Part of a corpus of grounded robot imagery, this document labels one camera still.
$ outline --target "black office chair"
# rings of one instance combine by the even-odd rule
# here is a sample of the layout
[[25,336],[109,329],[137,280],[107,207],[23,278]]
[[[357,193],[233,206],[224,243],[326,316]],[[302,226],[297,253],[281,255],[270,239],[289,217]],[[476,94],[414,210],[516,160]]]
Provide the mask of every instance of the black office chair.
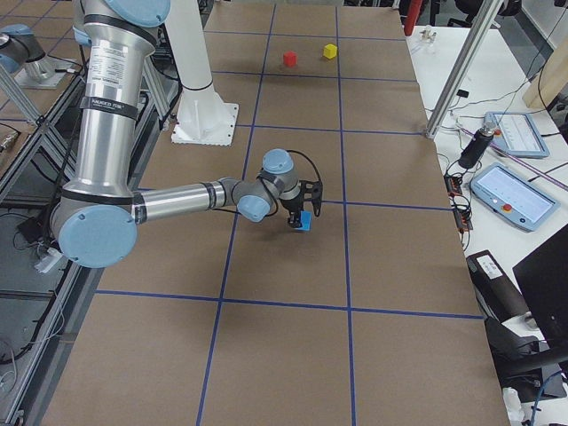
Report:
[[[516,15],[521,12],[522,2],[523,0],[505,0],[497,14],[499,16]],[[447,26],[453,27],[454,25],[459,25],[460,27],[471,28],[473,19],[479,13],[482,3],[483,0],[455,0],[456,7],[468,16],[465,20],[455,20],[451,18],[447,22]]]

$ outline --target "white desk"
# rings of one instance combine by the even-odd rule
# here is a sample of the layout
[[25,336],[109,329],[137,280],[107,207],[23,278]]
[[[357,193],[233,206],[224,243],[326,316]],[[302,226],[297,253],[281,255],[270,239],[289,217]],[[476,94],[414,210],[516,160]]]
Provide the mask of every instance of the white desk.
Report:
[[[466,28],[434,28],[438,34],[433,44],[421,42],[420,32],[422,30],[423,27],[416,27],[414,34],[408,37],[407,42],[412,54],[416,77],[421,86],[422,100],[426,108],[432,109],[436,105],[439,94],[454,66],[454,62],[469,30]],[[502,95],[516,90],[524,80],[525,74],[517,64],[501,34],[498,30],[492,29],[487,34],[461,85],[461,89],[469,91],[469,97],[461,99],[458,107],[464,106],[469,102],[498,99]],[[517,93],[509,108],[510,112],[532,111],[525,106],[522,100],[527,87],[528,83]],[[509,95],[500,101],[471,105],[456,111],[456,113],[458,115],[483,116],[487,111],[504,111],[512,98],[513,95]],[[533,114],[532,118],[541,134],[557,132],[557,128],[548,113],[540,112]],[[461,118],[460,122],[466,129],[475,131],[481,126],[483,120]],[[454,118],[448,114],[443,125],[453,127],[455,125]],[[469,137],[462,135],[463,146],[469,143],[469,139]],[[528,160],[532,166],[546,171],[563,162],[568,162],[568,146],[561,136],[545,138],[545,141],[550,150],[549,158]],[[462,149],[460,148],[460,140],[456,131],[441,130],[437,134],[435,142],[438,152],[446,155],[450,161],[459,158]],[[505,164],[525,178],[534,176],[529,170],[507,158],[500,157],[489,148],[482,158],[483,167],[485,168],[494,162]],[[446,160],[440,158],[440,165],[445,170]],[[461,171],[461,169],[455,165],[452,171]],[[464,179],[466,183],[470,180],[471,175],[468,176]],[[568,183],[568,166],[553,172],[551,176]],[[464,193],[471,198],[472,223],[474,227],[474,230],[470,233],[471,240],[466,250],[466,256],[489,249],[514,282],[513,266],[568,223],[568,193],[542,178],[534,181],[534,184],[560,201],[561,207],[533,233],[526,233],[509,225],[478,200],[471,198],[467,185],[462,186]],[[508,322],[510,324],[508,323],[507,325],[519,335],[533,334],[519,320],[515,321],[513,319]],[[531,404],[524,404],[525,412],[528,414],[531,411],[530,407]],[[568,398],[541,401],[539,407],[542,411],[537,414],[536,425],[544,425],[549,422],[568,423]]]

